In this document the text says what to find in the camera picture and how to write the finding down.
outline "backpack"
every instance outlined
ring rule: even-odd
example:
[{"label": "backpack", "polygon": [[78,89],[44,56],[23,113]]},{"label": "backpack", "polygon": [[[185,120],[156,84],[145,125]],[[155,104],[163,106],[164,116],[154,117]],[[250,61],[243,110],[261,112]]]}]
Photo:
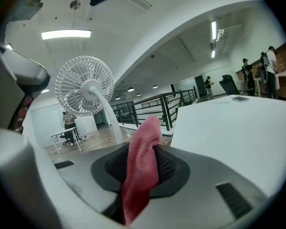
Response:
[{"label": "backpack", "polygon": [[260,59],[261,65],[267,67],[269,65],[269,60],[267,57],[267,54],[265,52],[261,53],[261,59]]}]

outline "white shirt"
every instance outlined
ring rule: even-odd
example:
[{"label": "white shirt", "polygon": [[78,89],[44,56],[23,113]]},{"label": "white shirt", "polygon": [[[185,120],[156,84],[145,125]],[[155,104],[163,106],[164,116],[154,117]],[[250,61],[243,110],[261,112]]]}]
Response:
[{"label": "white shirt", "polygon": [[275,71],[274,71],[275,67],[274,67],[274,63],[273,62],[276,61],[276,55],[271,50],[266,52],[266,54],[267,54],[267,58],[269,60],[269,65],[266,67],[266,69],[267,69],[268,72],[275,74]]}]

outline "phone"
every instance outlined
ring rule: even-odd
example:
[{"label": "phone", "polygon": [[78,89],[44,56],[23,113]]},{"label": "phone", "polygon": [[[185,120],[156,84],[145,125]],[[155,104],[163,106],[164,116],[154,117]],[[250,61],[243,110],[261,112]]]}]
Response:
[{"label": "phone", "polygon": [[232,100],[237,101],[239,103],[244,103],[244,102],[249,101],[250,99],[249,98],[245,98],[245,97],[234,97],[234,98],[232,98]]}]

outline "white fan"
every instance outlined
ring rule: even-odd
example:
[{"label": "white fan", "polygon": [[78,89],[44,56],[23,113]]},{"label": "white fan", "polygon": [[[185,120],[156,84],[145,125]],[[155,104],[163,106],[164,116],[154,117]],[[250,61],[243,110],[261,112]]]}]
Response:
[{"label": "white fan", "polygon": [[66,62],[58,72],[55,93],[63,108],[77,116],[89,116],[106,110],[117,143],[122,133],[108,103],[113,94],[112,73],[101,60],[80,56]]}]

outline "black vent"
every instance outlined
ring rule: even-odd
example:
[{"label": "black vent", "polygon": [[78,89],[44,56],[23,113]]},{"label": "black vent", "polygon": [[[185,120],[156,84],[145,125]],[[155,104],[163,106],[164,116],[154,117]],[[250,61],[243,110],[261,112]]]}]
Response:
[{"label": "black vent", "polygon": [[105,163],[105,170],[108,174],[121,183],[124,183],[126,180],[127,157],[128,149],[120,152],[116,157]]},{"label": "black vent", "polygon": [[216,186],[216,188],[236,219],[241,218],[252,210],[252,206],[231,183],[221,184]]},{"label": "black vent", "polygon": [[74,165],[74,163],[72,161],[68,160],[68,161],[63,161],[63,162],[60,162],[60,163],[56,163],[54,165],[55,165],[56,169],[61,169],[61,168],[65,168],[65,167]]},{"label": "black vent", "polygon": [[[157,159],[157,168],[159,174],[158,184],[161,184],[174,175],[176,165],[173,161],[161,155],[157,151],[155,151],[155,155]],[[105,163],[105,170],[108,172],[108,174],[110,174],[114,179],[118,180],[121,183],[124,183],[124,181],[126,180],[127,157],[128,149],[122,151],[117,156],[108,160]]]}]

